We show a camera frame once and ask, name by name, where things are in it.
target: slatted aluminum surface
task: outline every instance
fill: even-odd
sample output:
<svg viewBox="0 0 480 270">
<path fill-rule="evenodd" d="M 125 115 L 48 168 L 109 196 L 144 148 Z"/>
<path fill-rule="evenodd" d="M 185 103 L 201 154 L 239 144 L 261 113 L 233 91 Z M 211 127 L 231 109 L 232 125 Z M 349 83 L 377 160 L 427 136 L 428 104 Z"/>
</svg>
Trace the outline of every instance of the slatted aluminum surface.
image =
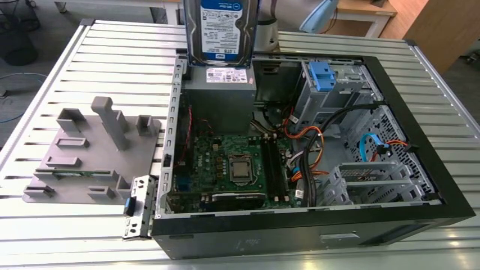
<svg viewBox="0 0 480 270">
<path fill-rule="evenodd" d="M 96 21 L 92 26 L 79 27 L 0 152 L 0 267 L 480 268 L 480 217 L 431 229 L 389 246 L 171 261 L 153 240 L 121 241 L 123 206 L 23 202 L 24 186 L 56 134 L 55 119 L 61 108 L 79 108 L 92 115 L 93 97 L 109 96 L 124 115 L 153 115 L 165 126 L 175 49 L 185 47 L 181 26 Z M 477 125 L 417 48 L 397 40 L 283 32 L 280 49 L 379 58 L 479 215 Z M 153 174 L 160 173 L 161 145 L 160 135 Z"/>
</svg>

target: sticker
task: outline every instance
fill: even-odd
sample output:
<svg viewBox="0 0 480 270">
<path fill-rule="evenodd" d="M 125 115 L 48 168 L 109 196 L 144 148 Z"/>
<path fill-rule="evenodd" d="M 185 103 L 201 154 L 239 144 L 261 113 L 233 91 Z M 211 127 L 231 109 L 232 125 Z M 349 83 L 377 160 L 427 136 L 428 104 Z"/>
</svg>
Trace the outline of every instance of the sticker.
<svg viewBox="0 0 480 270">
<path fill-rule="evenodd" d="M 288 119 L 291 119 L 295 124 L 299 122 L 299 119 L 293 115 L 291 115 Z"/>
<path fill-rule="evenodd" d="M 247 69 L 232 67 L 209 67 L 207 83 L 247 83 Z"/>
<path fill-rule="evenodd" d="M 213 53 L 216 59 L 228 59 L 225 54 L 237 55 L 240 47 L 240 29 L 236 26 L 241 18 L 240 3 L 201 1 L 201 52 Z"/>
<path fill-rule="evenodd" d="M 295 198 L 303 199 L 303 190 L 295 190 Z"/>
</svg>

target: motherboard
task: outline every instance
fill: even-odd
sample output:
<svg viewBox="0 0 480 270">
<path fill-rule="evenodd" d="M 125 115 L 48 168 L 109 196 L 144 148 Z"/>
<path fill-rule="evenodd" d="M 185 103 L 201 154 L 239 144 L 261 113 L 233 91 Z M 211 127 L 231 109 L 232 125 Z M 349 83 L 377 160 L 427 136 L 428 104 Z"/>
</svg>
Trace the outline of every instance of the motherboard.
<svg viewBox="0 0 480 270">
<path fill-rule="evenodd" d="M 295 207 L 283 166 L 291 141 L 260 136 L 193 139 L 192 172 L 173 177 L 176 213 Z"/>
</svg>

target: ram slot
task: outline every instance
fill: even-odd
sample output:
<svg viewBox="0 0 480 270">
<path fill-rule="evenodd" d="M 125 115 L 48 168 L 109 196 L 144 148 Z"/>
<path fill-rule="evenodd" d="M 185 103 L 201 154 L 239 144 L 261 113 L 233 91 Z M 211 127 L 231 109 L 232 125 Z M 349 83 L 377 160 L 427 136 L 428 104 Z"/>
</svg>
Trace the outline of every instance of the ram slot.
<svg viewBox="0 0 480 270">
<path fill-rule="evenodd" d="M 263 139 L 260 147 L 268 198 L 275 201 L 284 200 L 287 192 L 277 144 L 272 139 Z"/>
</svg>

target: green circuit board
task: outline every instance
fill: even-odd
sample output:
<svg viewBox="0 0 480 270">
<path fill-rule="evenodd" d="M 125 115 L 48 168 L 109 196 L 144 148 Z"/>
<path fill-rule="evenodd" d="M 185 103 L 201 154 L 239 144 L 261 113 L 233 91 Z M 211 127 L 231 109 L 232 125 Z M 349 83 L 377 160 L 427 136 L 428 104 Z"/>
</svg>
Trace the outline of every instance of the green circuit board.
<svg viewBox="0 0 480 270">
<path fill-rule="evenodd" d="M 219 193 L 267 194 L 259 136 L 197 136 L 193 139 L 193 167 L 188 177 L 173 177 L 175 204 L 181 212 L 200 212 L 200 195 Z M 284 158 L 291 148 L 285 138 L 276 140 Z M 264 209 L 293 207 L 293 201 L 267 200 Z"/>
</svg>

